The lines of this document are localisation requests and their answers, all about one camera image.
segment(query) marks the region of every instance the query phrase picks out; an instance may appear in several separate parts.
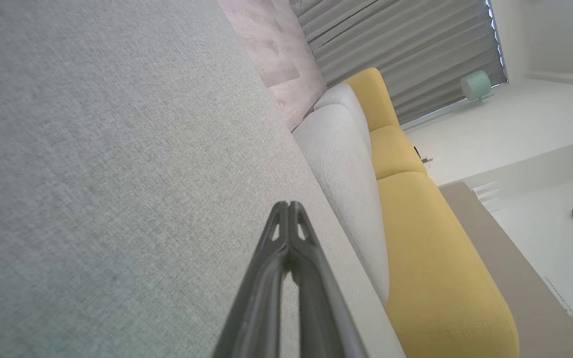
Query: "white wall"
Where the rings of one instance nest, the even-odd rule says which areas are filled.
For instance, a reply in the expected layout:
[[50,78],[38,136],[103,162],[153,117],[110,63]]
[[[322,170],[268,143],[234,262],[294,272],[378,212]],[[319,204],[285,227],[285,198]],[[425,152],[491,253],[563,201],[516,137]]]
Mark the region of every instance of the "white wall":
[[492,215],[573,310],[573,181],[502,199]]
[[573,0],[523,0],[520,6],[532,70],[573,73]]
[[499,191],[491,196],[503,198],[562,185],[573,181],[573,144],[462,181],[468,188],[495,183],[488,190]]
[[516,84],[524,79],[529,70],[530,55],[528,52],[523,22],[522,0],[491,0],[503,59],[508,80]]
[[420,154],[435,156],[428,175],[437,185],[573,144],[573,85],[523,79],[493,93],[407,131]]

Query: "gray fabric upholstery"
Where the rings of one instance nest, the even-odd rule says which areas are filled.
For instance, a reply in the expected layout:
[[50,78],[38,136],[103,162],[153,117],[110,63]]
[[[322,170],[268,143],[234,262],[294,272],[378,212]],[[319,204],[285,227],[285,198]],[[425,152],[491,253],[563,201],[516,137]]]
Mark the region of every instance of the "gray fabric upholstery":
[[351,86],[348,84],[338,84],[337,86],[328,89],[328,91],[326,91],[326,93],[315,104],[314,108],[320,109],[324,106],[328,106],[329,104],[341,104],[348,109],[348,113],[351,114],[355,127],[357,127],[357,130],[366,145],[369,156],[372,156],[371,133],[368,130],[366,115],[364,115],[362,105],[360,104],[359,99],[357,99]]
[[403,356],[216,2],[0,0],[0,357],[209,356],[284,199],[370,355]]
[[311,113],[293,132],[382,305],[388,300],[388,253],[371,158],[353,118],[339,104]]

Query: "yellow sofa cushion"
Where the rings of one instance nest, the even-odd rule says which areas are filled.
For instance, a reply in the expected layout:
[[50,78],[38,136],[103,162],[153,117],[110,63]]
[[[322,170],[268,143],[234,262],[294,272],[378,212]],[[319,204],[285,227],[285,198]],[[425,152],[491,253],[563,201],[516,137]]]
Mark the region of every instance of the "yellow sofa cushion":
[[377,179],[402,172],[426,173],[426,167],[399,126],[387,125],[371,132],[371,150]]
[[368,121],[368,130],[374,131],[385,125],[396,125],[399,120],[388,96],[382,75],[376,68],[368,68],[345,80],[359,100]]
[[390,269],[386,314],[408,358],[517,358],[512,314],[424,173],[378,181]]

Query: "lamp shade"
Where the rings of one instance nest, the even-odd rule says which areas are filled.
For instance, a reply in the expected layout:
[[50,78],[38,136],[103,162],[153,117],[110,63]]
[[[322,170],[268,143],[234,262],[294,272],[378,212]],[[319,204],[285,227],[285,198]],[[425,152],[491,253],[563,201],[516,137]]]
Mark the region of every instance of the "lamp shade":
[[489,77],[484,71],[476,71],[461,79],[461,89],[469,100],[476,100],[489,93]]

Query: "yellow seat cushion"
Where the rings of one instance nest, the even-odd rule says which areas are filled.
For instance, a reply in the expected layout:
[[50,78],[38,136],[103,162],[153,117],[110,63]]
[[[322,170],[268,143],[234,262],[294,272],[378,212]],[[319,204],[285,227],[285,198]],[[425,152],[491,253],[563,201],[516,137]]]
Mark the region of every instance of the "yellow seat cushion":
[[385,306],[408,358],[517,358],[512,314],[424,173],[378,181],[390,270]]
[[351,86],[355,92],[370,132],[385,125],[399,127],[397,114],[379,70],[368,68],[345,80],[344,83]]
[[426,167],[398,126],[387,125],[372,131],[371,149],[377,179],[402,172],[426,173]]

